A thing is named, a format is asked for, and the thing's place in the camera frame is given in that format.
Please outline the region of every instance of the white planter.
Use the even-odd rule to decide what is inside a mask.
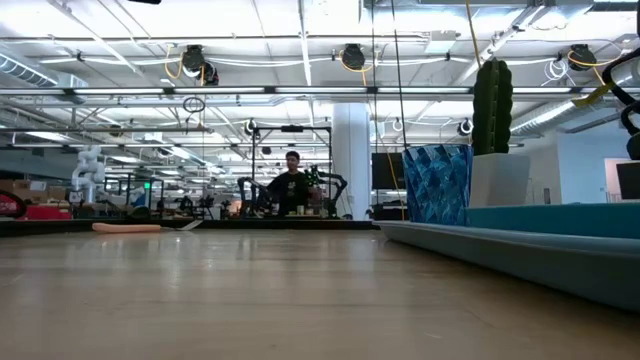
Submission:
[[[524,205],[530,163],[523,155],[474,156],[469,207]]]

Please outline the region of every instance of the white robot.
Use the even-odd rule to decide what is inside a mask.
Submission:
[[[71,176],[73,191],[84,193],[87,203],[94,203],[96,197],[96,184],[104,181],[104,164],[98,162],[101,148],[99,145],[86,145],[78,153],[78,166]]]

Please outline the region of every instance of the computer screen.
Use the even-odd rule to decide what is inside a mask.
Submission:
[[[616,165],[623,200],[640,199],[640,162]]]
[[[374,190],[395,190],[396,185],[391,176],[391,167],[389,166],[389,157],[393,164],[393,172],[396,175],[398,189],[406,189],[407,185],[404,181],[404,166],[402,165],[401,153],[379,153],[371,154],[371,171],[373,174]]]

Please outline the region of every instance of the table surface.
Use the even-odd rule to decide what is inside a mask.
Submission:
[[[640,317],[379,231],[0,241],[20,359],[640,359]]]

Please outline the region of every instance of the black t-shirt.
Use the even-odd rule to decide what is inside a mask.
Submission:
[[[280,203],[280,214],[296,211],[298,205],[307,205],[309,199],[309,187],[305,174],[288,172],[278,175],[273,179],[267,189],[275,195]]]

